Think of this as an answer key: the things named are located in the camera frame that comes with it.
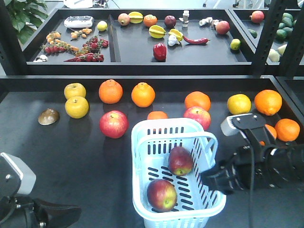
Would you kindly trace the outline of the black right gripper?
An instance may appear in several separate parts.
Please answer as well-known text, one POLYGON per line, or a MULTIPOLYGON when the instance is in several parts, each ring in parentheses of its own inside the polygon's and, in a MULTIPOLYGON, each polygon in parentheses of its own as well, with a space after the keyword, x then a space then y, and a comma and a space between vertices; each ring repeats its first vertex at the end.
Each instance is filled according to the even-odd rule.
POLYGON ((239 149, 227 161, 200 174, 210 190, 226 195, 237 191, 304 188, 304 146, 267 145, 239 149))

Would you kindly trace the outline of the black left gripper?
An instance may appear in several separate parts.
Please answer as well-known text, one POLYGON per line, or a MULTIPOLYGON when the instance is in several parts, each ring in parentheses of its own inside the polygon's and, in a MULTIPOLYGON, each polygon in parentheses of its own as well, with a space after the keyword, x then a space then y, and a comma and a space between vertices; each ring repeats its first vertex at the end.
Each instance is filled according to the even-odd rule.
POLYGON ((53 204, 30 197, 4 197, 0 200, 2 228, 67 228, 76 223, 81 208, 53 204))

